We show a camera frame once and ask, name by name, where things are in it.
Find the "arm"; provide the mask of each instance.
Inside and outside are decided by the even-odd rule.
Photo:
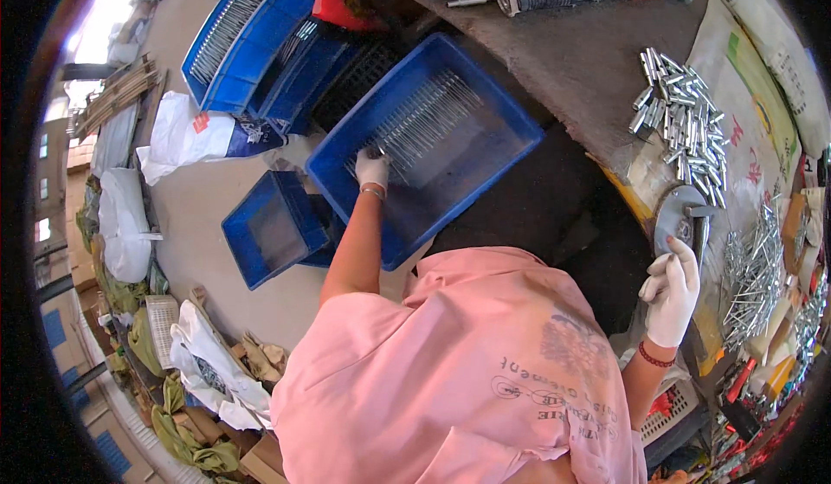
[[[659,361],[675,359],[677,348],[667,348],[656,345],[655,342],[644,338],[643,348],[647,354]],[[640,353],[629,360],[623,369],[623,387],[626,389],[626,401],[629,406],[629,421],[632,430],[640,430],[647,419],[647,413],[655,401],[655,392],[663,381],[669,368],[659,367],[649,363]]]
[[[320,306],[346,293],[378,294],[380,222],[387,196],[387,160],[358,153],[355,165],[360,191],[338,250],[320,292]]]
[[[369,185],[383,191],[375,183]],[[321,307],[338,294],[378,293],[381,205],[380,198],[370,191],[358,194],[347,230],[323,282]]]
[[[696,308],[700,284],[696,255],[690,247],[672,236],[667,238],[667,243],[672,253],[658,257],[649,266],[650,276],[638,293],[649,305],[643,348],[649,357],[659,362],[675,359]],[[646,420],[667,370],[669,368],[647,361],[640,350],[623,369],[623,387],[633,430],[640,429]]]

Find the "concrete floor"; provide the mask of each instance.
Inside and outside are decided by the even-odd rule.
[[[142,53],[150,53],[157,67],[170,70],[167,89],[188,93],[180,66],[203,21],[218,0],[161,0],[151,22]],[[150,141],[150,129],[137,136]],[[296,154],[297,164],[303,155]],[[155,243],[161,269],[179,300],[195,285],[208,293],[208,312],[226,335],[240,338],[250,330],[261,341],[295,347],[317,313],[317,297],[326,270],[297,265],[249,291],[219,225],[242,200],[265,170],[263,157],[181,167],[151,187],[152,205],[164,235]],[[381,275],[381,292],[400,300],[406,277],[416,258],[395,273]]]

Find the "bracelet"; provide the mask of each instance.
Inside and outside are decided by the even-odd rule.
[[[375,188],[372,188],[372,187],[361,188],[361,194],[362,194],[363,192],[365,192],[365,191],[370,191],[370,192],[372,192],[373,194],[375,194],[376,196],[378,196],[378,199],[380,199],[380,200],[381,200],[381,202],[383,202],[383,201],[384,201],[384,199],[385,199],[385,198],[384,198],[384,194],[380,193],[380,191],[379,191],[379,190],[377,190],[377,189],[375,189]]]
[[[647,354],[647,350],[643,348],[643,342],[640,342],[640,344],[638,344],[638,352],[641,353],[644,359],[646,359],[649,363],[655,365],[656,367],[670,368],[672,365],[675,364],[674,358],[672,359],[672,361],[660,361],[659,359],[655,359],[649,354]]]

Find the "white glove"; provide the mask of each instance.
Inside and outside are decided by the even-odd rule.
[[[355,161],[355,177],[358,178],[358,185],[361,188],[367,183],[375,183],[383,187],[386,193],[389,170],[390,164],[387,156],[370,158],[367,148],[362,148],[358,152],[358,159]]]
[[[647,268],[649,278],[638,296],[649,304],[647,336],[657,345],[680,345],[692,311],[696,308],[700,281],[696,254],[683,240],[668,237],[672,253],[658,257]]]

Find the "plastic basket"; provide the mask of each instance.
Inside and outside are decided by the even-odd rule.
[[[502,87],[441,33],[392,68],[306,162],[306,171],[332,208],[348,222],[358,183],[345,163],[424,81],[450,70],[483,103],[414,168],[418,187],[390,182],[381,231],[381,263],[393,271],[469,207],[516,161],[542,141],[543,129]]]
[[[173,368],[171,362],[171,325],[179,321],[179,303],[169,294],[145,296],[147,317],[151,322],[151,336],[161,368]]]
[[[311,119],[329,132],[403,57],[384,42],[365,45],[320,95]]]
[[[222,230],[250,290],[329,240],[293,171],[267,171],[225,217]]]
[[[335,250],[338,249],[338,245],[341,243],[341,238],[343,237],[343,232],[347,230],[347,225],[343,224],[343,221],[338,217],[338,214],[335,213],[332,205],[326,201],[325,197],[318,194],[309,194],[309,202],[312,204],[312,211],[314,211],[317,219],[321,221],[323,227],[326,229],[326,235],[329,241],[320,250],[307,256],[298,262],[298,264],[310,265],[316,268],[328,268],[332,265],[332,259],[335,258]]]
[[[240,115],[281,44],[291,36],[297,23],[312,12],[314,0],[263,0],[206,83],[193,73],[194,61],[215,23],[234,2],[217,3],[190,46],[182,63],[182,74],[200,109]]]
[[[348,32],[314,17],[308,22],[315,29],[306,33],[306,39],[297,45],[287,63],[275,58],[248,103],[249,113],[267,118],[283,135],[305,132],[306,122],[296,126],[296,119],[307,113],[358,52],[358,46],[349,42]]]
[[[687,416],[698,406],[698,395],[696,389],[689,381],[680,379],[672,387],[675,392],[675,400],[670,407],[670,416],[667,417],[660,412],[655,412],[647,417],[641,426],[641,442],[646,447],[654,442],[664,433],[669,432],[671,427],[680,423],[680,420]]]

